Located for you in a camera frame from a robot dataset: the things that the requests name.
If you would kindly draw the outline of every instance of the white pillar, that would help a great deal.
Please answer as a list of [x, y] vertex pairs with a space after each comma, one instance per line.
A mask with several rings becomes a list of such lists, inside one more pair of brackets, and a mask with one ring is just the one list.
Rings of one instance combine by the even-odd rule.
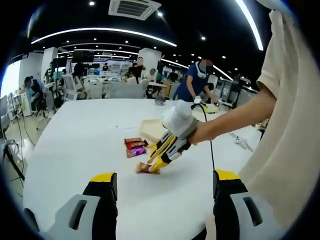
[[155, 69], [157, 71], [158, 61], [161, 60], [162, 52], [153, 50], [150, 48], [143, 48], [139, 51], [139, 57], [143, 58], [143, 65], [145, 66], [145, 72], [141, 75], [146, 75], [149, 73], [150, 69]]
[[44, 50], [42, 65], [41, 65], [41, 79], [44, 79], [44, 75], [49, 68], [50, 62], [57, 57], [58, 48], [50, 47]]
[[67, 74], [70, 74], [72, 72], [71, 62], [72, 62], [72, 59], [70, 59], [70, 58], [66, 60], [65, 70], [66, 70]]

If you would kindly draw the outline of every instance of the floor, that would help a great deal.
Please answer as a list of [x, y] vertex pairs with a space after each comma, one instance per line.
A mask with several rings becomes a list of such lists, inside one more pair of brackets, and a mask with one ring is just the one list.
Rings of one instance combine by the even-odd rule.
[[[19, 169], [21, 171], [23, 170], [23, 175], [26, 174], [26, 170], [28, 168], [28, 156], [34, 149], [34, 145], [32, 144], [32, 142], [36, 145], [40, 135], [45, 129], [45, 122], [42, 120], [37, 130], [37, 124], [39, 119], [41, 119], [41, 116], [36, 117], [35, 115], [31, 115], [31, 116], [25, 117], [24, 118], [25, 125], [24, 125], [23, 118], [21, 117], [19, 120], [19, 124], [16, 120], [14, 122], [11, 122], [9, 128], [5, 132], [5, 136], [8, 140], [9, 139], [15, 140], [18, 143], [19, 147], [22, 145], [22, 151], [20, 149], [20, 151], [17, 153], [14, 160], [17, 166], [19, 167]], [[12, 151], [17, 152], [18, 148], [13, 148]], [[8, 158], [4, 159], [3, 170], [8, 180], [8, 186], [12, 192], [12, 196], [16, 200], [17, 206], [22, 210], [24, 181], [18, 178], [18, 174], [15, 171], [15, 169], [12, 167]]]

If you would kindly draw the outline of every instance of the air conditioning vent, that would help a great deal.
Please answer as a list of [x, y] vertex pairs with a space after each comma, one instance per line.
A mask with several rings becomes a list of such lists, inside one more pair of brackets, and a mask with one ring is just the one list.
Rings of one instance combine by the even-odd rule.
[[161, 4], [149, 0], [111, 0], [109, 15], [146, 20]]

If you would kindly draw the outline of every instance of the ceiling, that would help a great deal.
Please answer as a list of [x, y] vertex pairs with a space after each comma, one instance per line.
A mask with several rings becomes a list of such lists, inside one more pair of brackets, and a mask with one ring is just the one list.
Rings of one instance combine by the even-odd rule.
[[[169, 61], [178, 61], [188, 66], [192, 61], [197, 61], [198, 56], [206, 57], [232, 78], [241, 74], [255, 82], [260, 75], [265, 49], [271, 38], [271, 22], [268, 9], [256, 0], [243, 1], [257, 26], [264, 51], [258, 49], [251, 27], [235, 0], [201, 0], [201, 4], [185, 0], [157, 0], [162, 4], [158, 10], [163, 13], [163, 17], [155, 12], [145, 21], [108, 15], [110, 0], [95, 0], [94, 6], [89, 5], [89, 0], [52, 0], [39, 11], [30, 30], [33, 40], [69, 29], [116, 28], [155, 36], [177, 47], [144, 36], [102, 30], [63, 33], [43, 39], [31, 47], [32, 51], [44, 50], [44, 47], [63, 47], [73, 51], [74, 45], [77, 49], [119, 50], [122, 47], [121, 51], [135, 53], [139, 49], [129, 46], [157, 47]], [[202, 36], [206, 37], [205, 41], [201, 40]], [[127, 53], [117, 55], [129, 57]]]

